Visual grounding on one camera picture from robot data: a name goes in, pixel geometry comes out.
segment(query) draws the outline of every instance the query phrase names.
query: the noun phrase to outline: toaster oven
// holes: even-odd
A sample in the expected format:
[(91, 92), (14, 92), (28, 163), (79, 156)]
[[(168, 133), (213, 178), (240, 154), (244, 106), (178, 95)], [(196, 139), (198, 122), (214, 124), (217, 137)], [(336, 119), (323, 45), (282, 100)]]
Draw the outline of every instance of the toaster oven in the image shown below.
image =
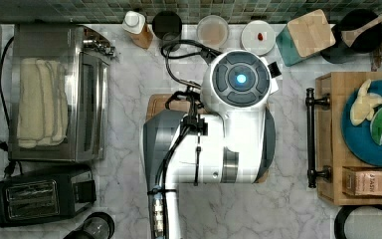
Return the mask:
[[(16, 26), (10, 159), (79, 162), (103, 158), (113, 52), (107, 39), (85, 26)], [(59, 132), (46, 137), (50, 120), (55, 123), (50, 130)]]

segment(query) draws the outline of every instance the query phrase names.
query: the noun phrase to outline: toaster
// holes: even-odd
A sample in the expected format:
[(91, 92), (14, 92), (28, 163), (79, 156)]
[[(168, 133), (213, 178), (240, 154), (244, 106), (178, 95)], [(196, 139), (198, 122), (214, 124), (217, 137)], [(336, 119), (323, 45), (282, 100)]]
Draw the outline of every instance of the toaster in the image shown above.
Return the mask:
[(72, 218), (95, 201), (96, 185), (86, 165), (30, 171), (0, 181), (0, 227)]

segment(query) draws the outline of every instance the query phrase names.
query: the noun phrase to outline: oven handle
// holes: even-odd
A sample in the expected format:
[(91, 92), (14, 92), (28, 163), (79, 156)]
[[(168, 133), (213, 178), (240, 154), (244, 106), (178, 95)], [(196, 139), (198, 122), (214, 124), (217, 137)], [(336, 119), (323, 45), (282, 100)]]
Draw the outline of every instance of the oven handle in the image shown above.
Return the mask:
[(103, 100), (103, 67), (102, 60), (97, 59), (97, 71), (96, 71), (96, 84), (95, 84), (95, 131), (94, 131), (94, 145), (93, 145), (93, 155), (98, 156), (100, 150), (100, 135), (101, 135), (101, 118), (102, 118), (102, 100)]

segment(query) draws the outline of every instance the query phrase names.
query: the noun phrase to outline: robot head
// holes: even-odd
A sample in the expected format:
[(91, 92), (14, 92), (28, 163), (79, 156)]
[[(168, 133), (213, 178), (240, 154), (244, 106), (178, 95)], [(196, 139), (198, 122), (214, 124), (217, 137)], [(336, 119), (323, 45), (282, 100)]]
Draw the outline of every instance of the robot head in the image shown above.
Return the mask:
[(215, 104), (256, 107), (267, 100), (270, 89), (267, 64), (250, 52), (238, 50), (222, 54), (212, 62), (204, 78), (202, 100), (212, 110)]

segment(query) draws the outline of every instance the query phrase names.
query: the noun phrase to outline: tray handle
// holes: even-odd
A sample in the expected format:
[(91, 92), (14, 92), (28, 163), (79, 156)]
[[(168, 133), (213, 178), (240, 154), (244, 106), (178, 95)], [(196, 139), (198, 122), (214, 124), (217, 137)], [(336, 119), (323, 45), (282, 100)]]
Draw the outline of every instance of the tray handle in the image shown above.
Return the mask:
[(331, 167), (324, 166), (322, 171), (315, 169), (315, 129), (314, 129), (314, 110), (315, 105), (330, 107), (330, 95), (325, 95), (321, 99), (314, 98), (314, 89), (306, 89), (305, 105), (307, 107), (306, 119), (307, 119), (307, 140), (308, 140), (308, 171), (306, 173), (308, 177), (308, 187), (316, 187), (316, 179), (322, 177), (325, 181), (331, 182)]

